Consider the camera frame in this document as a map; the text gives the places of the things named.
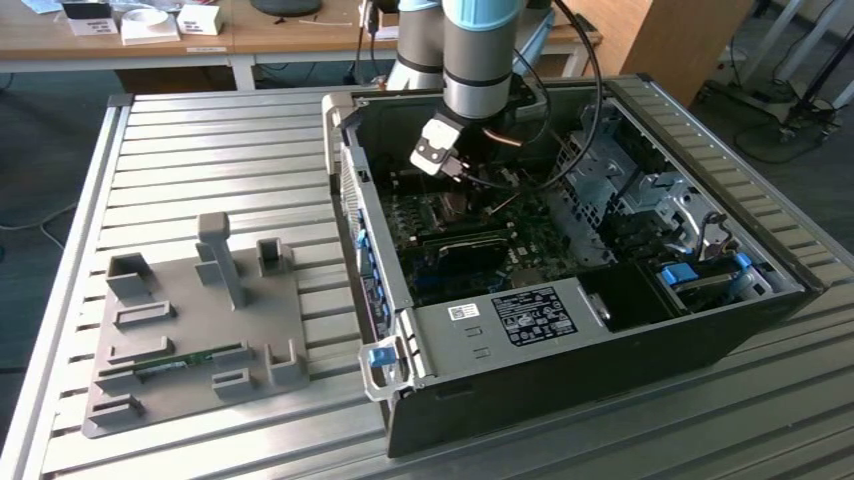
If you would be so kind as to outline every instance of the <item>copper pipe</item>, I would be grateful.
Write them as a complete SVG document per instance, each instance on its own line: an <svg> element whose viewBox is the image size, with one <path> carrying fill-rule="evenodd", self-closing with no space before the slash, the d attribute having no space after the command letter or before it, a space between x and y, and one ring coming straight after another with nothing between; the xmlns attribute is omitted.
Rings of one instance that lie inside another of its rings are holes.
<svg viewBox="0 0 854 480"><path fill-rule="evenodd" d="M511 147L522 148L522 142L519 140L514 140L512 138L504 137L499 135L488 128L483 127L483 134L495 140L498 143L503 143L504 145L510 145Z"/></svg>

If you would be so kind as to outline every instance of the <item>slotted aluminum table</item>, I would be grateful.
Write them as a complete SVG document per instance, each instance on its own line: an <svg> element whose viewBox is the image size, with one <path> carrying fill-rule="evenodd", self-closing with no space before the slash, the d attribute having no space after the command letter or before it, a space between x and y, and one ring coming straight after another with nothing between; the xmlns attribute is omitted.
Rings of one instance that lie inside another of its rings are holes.
<svg viewBox="0 0 854 480"><path fill-rule="evenodd" d="M363 394L356 366L359 337L323 159L327 90L116 98L0 478L850 477L851 257L673 99L636 79L619 83L830 287L795 319L709 369L388 460L380 411ZM156 262L195 255L193 217L218 210L232 215L232 248L270 236L295 246L311 385L89 440L80 424L108 257L141 251Z"/></svg>

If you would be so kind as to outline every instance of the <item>black object on desk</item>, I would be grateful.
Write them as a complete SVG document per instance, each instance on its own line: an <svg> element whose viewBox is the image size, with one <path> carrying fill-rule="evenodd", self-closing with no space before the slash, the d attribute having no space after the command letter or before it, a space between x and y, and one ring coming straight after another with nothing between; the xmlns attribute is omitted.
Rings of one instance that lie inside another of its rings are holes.
<svg viewBox="0 0 854 480"><path fill-rule="evenodd" d="M63 2L63 10L65 11L65 16L72 20L112 17L109 3L100 1L65 1Z"/></svg>
<svg viewBox="0 0 854 480"><path fill-rule="evenodd" d="M258 11L274 17L302 17L320 10L322 0L251 0Z"/></svg>

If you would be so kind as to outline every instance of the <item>barcode sticker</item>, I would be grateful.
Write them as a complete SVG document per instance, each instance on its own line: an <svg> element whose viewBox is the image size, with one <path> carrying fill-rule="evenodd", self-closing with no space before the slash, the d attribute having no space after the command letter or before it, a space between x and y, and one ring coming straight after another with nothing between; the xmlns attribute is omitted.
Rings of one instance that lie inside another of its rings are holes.
<svg viewBox="0 0 854 480"><path fill-rule="evenodd" d="M480 315L480 311L478 310L478 305L470 303L467 305L458 305L456 307L448 308L448 314L451 315L451 320L464 320L466 318L478 317Z"/></svg>

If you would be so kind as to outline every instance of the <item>blue latch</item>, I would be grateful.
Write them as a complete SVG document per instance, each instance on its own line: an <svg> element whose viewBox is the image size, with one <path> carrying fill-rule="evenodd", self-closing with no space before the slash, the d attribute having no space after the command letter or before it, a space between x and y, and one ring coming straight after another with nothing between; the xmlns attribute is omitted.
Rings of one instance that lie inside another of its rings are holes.
<svg viewBox="0 0 854 480"><path fill-rule="evenodd" d="M368 365L371 365L371 368L394 365L396 361L395 347L379 347L368 352Z"/></svg>
<svg viewBox="0 0 854 480"><path fill-rule="evenodd" d="M745 270L753 265L753 260L750 260L750 257L746 253L737 253L735 263L738 263L738 266L742 267L742 270Z"/></svg>
<svg viewBox="0 0 854 480"><path fill-rule="evenodd" d="M359 248L368 248L371 245L371 241L368 240L368 231L363 228L359 230L359 235L356 236L356 246Z"/></svg>
<svg viewBox="0 0 854 480"><path fill-rule="evenodd" d="M697 275L697 272L687 263L677 263L665 267L662 277L665 277L667 285L675 285L677 283L697 280L699 275Z"/></svg>

